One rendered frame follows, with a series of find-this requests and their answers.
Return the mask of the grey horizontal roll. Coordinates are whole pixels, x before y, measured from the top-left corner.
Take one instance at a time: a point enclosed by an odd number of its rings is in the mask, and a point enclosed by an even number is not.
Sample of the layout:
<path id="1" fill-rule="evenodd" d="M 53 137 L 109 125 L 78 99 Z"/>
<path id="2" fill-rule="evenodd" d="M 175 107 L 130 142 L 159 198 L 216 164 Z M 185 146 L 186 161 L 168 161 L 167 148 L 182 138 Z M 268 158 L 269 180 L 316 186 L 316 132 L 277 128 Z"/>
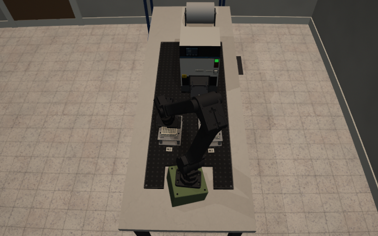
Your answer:
<path id="1" fill-rule="evenodd" d="M 213 24 L 214 2 L 186 2 L 187 24 Z"/>

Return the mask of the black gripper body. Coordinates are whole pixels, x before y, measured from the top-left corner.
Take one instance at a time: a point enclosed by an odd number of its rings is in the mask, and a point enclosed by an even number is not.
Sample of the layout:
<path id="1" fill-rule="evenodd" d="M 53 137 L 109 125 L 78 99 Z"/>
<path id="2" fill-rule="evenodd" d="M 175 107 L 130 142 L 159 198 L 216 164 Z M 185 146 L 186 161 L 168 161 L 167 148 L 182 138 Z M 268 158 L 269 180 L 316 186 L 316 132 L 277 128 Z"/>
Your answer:
<path id="1" fill-rule="evenodd" d="M 178 115 L 175 115 L 175 118 L 169 122 L 169 123 L 164 123 L 162 122 L 161 118 L 159 115 L 156 116 L 156 123 L 158 124 L 158 127 L 161 126 L 161 127 L 167 127 L 167 128 L 176 128 L 176 129 L 180 129 L 181 127 L 181 120 L 178 119 L 179 116 Z"/>

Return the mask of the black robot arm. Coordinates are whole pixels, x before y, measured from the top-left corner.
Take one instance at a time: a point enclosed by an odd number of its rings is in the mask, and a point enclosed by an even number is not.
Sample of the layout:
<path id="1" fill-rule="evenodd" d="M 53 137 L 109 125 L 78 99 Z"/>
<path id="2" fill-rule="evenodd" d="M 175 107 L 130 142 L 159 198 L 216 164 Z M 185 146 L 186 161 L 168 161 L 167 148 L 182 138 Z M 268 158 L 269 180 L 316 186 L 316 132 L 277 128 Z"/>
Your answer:
<path id="1" fill-rule="evenodd" d="M 201 171 L 204 166 L 205 152 L 215 136 L 228 123 L 222 108 L 222 96 L 214 91 L 173 102 L 173 98 L 157 96 L 154 100 L 159 116 L 169 123 L 175 115 L 196 113 L 201 126 L 185 155 L 176 158 L 175 186 L 199 189 Z M 211 113 L 210 113 L 211 111 Z"/>

